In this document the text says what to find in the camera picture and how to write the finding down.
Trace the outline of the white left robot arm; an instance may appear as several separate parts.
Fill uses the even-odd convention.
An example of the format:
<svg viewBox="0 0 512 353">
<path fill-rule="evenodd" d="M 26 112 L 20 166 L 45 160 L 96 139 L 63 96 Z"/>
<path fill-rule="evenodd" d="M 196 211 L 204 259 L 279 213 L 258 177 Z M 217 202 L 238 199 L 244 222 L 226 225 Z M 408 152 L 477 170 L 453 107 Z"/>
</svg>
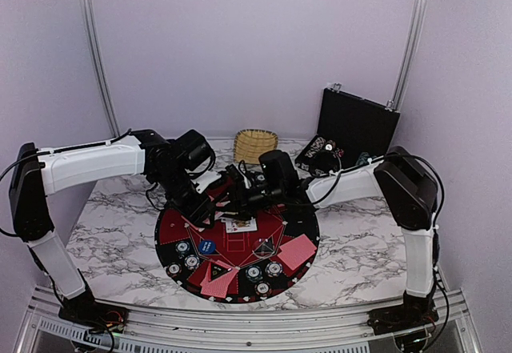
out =
<svg viewBox="0 0 512 353">
<path fill-rule="evenodd" d="M 215 205 L 208 187 L 221 175 L 213 170 L 215 153 L 205 137 L 189 130 L 166 139 L 154 130 L 129 130 L 117 138 L 87 144 L 38 149 L 24 144 L 9 166 L 13 230 L 53 279 L 69 310 L 85 325 L 101 318 L 90 299 L 86 280 L 57 235 L 47 197 L 67 188 L 99 180 L 141 174 L 165 193 L 166 205 L 196 227 L 214 225 Z"/>
</svg>

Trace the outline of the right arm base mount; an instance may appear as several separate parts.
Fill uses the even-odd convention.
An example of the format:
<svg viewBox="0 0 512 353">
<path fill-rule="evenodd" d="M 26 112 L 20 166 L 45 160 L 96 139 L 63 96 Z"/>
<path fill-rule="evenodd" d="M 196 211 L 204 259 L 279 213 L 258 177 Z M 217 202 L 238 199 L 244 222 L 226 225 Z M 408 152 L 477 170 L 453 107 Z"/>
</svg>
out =
<svg viewBox="0 0 512 353">
<path fill-rule="evenodd" d="M 367 325 L 375 335 L 395 335 L 394 343 L 400 352 L 423 351 L 439 320 L 436 310 L 420 314 L 404 305 L 374 309 L 368 316 Z"/>
</svg>

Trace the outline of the jack of hearts card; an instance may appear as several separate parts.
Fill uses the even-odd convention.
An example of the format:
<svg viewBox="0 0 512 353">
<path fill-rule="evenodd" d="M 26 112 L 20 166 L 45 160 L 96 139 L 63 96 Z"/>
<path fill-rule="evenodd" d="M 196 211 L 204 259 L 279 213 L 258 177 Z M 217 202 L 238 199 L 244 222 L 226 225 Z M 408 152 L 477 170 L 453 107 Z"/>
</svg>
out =
<svg viewBox="0 0 512 353">
<path fill-rule="evenodd" d="M 239 234 L 244 232 L 256 231 L 258 229 L 255 219 L 225 219 L 225 228 L 227 234 Z"/>
</svg>

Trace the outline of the clear round dealer button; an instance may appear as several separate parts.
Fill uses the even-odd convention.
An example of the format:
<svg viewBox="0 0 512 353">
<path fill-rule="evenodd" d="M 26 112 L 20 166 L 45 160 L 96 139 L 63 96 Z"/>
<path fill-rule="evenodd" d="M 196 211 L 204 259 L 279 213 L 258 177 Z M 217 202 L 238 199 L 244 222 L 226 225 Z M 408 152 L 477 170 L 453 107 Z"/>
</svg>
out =
<svg viewBox="0 0 512 353">
<path fill-rule="evenodd" d="M 274 240 L 272 238 L 257 239 L 252 246 L 253 254 L 260 258 L 268 258 L 275 252 Z"/>
</svg>

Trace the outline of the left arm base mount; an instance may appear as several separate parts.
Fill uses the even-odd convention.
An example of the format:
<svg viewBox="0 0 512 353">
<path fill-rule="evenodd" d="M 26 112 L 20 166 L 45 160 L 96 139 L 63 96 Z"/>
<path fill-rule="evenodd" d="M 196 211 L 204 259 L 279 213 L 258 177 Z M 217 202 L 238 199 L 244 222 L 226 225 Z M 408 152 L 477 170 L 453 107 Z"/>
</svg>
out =
<svg viewBox="0 0 512 353">
<path fill-rule="evenodd" d="M 84 340 L 92 337 L 105 337 L 104 347 L 111 351 L 116 347 L 115 332 L 122 332 L 127 321 L 128 310 L 125 307 L 93 303 L 89 306 L 72 307 L 67 305 L 59 309 L 60 319 L 87 327 Z"/>
</svg>

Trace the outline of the blue small blind button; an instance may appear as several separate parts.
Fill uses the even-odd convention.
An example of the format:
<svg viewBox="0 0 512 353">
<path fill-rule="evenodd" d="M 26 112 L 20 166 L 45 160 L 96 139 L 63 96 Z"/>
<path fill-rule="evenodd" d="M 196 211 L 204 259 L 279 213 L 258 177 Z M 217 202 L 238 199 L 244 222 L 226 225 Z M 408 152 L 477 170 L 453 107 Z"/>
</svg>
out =
<svg viewBox="0 0 512 353">
<path fill-rule="evenodd" d="M 203 239 L 198 246 L 201 255 L 212 255 L 216 251 L 216 243 L 211 239 Z"/>
</svg>

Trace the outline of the red black chip stack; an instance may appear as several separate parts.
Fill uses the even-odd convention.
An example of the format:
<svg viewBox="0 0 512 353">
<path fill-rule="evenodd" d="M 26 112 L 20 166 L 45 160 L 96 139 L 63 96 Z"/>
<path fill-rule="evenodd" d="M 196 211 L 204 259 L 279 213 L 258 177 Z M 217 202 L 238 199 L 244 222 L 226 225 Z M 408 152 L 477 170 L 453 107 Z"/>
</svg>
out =
<svg viewBox="0 0 512 353">
<path fill-rule="evenodd" d="M 254 290 L 257 296 L 267 297 L 271 293 L 271 286 L 268 282 L 261 281 L 255 284 Z"/>
<path fill-rule="evenodd" d="M 171 278 L 180 275 L 181 271 L 182 267 L 179 263 L 171 263 L 169 266 L 166 267 L 166 273 Z"/>
</svg>

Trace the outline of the black triangular all-in marker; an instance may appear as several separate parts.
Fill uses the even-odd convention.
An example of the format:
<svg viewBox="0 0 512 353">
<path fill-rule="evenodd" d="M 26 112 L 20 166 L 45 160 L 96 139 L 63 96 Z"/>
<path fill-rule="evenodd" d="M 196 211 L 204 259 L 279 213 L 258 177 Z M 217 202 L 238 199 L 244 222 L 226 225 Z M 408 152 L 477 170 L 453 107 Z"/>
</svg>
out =
<svg viewBox="0 0 512 353">
<path fill-rule="evenodd" d="M 226 264 L 222 261 L 213 261 L 210 263 L 209 271 L 207 273 L 207 278 L 209 281 L 214 281 L 230 273 L 233 270 L 233 267 L 229 264 Z"/>
</svg>

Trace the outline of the red playing card deck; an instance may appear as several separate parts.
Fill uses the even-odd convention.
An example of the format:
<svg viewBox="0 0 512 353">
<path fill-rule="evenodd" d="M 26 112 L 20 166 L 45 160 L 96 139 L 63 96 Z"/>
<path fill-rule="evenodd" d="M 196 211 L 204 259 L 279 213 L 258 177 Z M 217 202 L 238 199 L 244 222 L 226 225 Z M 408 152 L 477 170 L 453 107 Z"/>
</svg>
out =
<svg viewBox="0 0 512 353">
<path fill-rule="evenodd" d="M 197 228 L 213 229 L 215 215 L 218 211 L 218 200 L 212 200 L 209 195 L 196 195 L 181 208 L 182 217 Z"/>
</svg>

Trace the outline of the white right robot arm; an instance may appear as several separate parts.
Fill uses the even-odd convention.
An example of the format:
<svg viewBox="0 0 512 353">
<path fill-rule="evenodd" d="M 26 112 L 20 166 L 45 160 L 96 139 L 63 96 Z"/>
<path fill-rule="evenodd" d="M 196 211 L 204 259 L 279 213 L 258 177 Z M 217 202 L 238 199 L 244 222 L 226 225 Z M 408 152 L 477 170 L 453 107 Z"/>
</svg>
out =
<svg viewBox="0 0 512 353">
<path fill-rule="evenodd" d="M 236 171 L 218 210 L 240 219 L 258 210 L 283 204 L 293 208 L 322 209 L 333 205 L 382 197 L 406 248 L 406 289 L 411 298 L 396 311 L 396 320 L 413 327 L 428 311 L 424 300 L 435 288 L 438 263 L 436 221 L 444 203 L 444 187 L 436 170 L 423 158 L 395 146 L 364 164 L 301 179 L 290 156 L 272 150 L 260 158 L 263 181 L 246 186 Z"/>
</svg>

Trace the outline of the dealt red card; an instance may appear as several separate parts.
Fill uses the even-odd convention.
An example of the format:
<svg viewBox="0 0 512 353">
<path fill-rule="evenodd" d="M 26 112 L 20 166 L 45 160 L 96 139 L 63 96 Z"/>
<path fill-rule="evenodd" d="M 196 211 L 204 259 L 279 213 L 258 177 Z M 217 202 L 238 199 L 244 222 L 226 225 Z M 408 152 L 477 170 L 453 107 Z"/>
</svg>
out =
<svg viewBox="0 0 512 353">
<path fill-rule="evenodd" d="M 316 251 L 314 244 L 293 244 L 288 242 L 280 247 L 277 256 L 291 270 L 300 267 Z"/>
<path fill-rule="evenodd" d="M 303 264 L 317 250 L 306 235 L 300 235 L 280 246 L 278 257 L 290 268 Z"/>
<path fill-rule="evenodd" d="M 212 261 L 202 282 L 202 289 L 227 291 L 228 286 L 238 274 L 238 268 L 222 261 Z"/>
<path fill-rule="evenodd" d="M 211 282 L 207 278 L 207 273 L 201 284 L 201 294 L 224 298 L 233 277 L 236 275 L 236 272 L 232 270 L 230 273 Z"/>
</svg>

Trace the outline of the green blue chip stack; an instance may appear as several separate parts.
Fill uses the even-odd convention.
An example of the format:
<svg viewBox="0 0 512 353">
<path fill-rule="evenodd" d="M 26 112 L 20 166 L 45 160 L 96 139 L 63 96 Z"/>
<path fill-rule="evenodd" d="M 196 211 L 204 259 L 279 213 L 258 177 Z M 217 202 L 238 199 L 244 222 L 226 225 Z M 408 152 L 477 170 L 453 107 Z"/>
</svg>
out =
<svg viewBox="0 0 512 353">
<path fill-rule="evenodd" d="M 188 241 L 182 240 L 175 243 L 175 250 L 180 259 L 185 258 L 190 253 L 190 244 Z"/>
<path fill-rule="evenodd" d="M 262 269 L 259 266 L 253 265 L 246 269 L 246 279 L 252 283 L 257 283 L 262 280 Z"/>
</svg>

